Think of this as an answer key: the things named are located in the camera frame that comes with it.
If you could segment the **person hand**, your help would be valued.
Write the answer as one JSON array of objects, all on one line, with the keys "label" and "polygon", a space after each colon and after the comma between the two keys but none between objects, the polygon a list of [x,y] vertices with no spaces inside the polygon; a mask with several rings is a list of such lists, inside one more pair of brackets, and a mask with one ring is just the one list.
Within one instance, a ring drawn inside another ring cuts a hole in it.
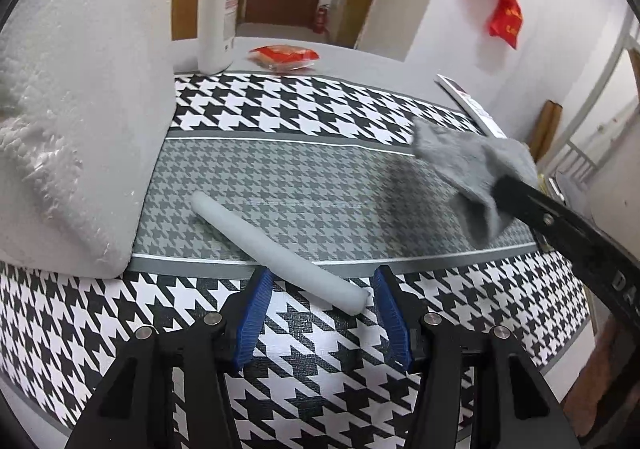
[{"label": "person hand", "polygon": [[613,316],[604,322],[562,409],[584,448],[639,446],[639,347]]}]

